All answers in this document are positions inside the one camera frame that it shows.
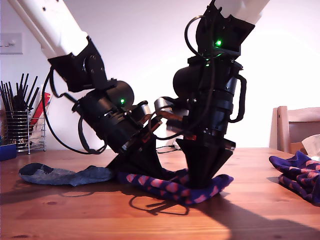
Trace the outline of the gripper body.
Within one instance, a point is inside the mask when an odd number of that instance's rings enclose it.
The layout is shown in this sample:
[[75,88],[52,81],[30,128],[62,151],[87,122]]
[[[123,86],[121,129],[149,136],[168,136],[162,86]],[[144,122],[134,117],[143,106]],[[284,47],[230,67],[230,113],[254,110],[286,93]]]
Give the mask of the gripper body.
[[128,142],[143,129],[150,116],[148,108],[110,110],[99,118],[96,135],[106,141],[115,153],[122,153],[127,149]]
[[230,119],[233,112],[232,94],[207,94],[188,98],[182,109],[188,113],[181,113],[181,120],[169,119],[167,128],[174,132],[185,131],[186,136],[196,136],[197,139],[208,135],[214,138],[218,144],[225,145],[226,149],[233,151],[236,143],[224,139],[228,123],[234,122]]

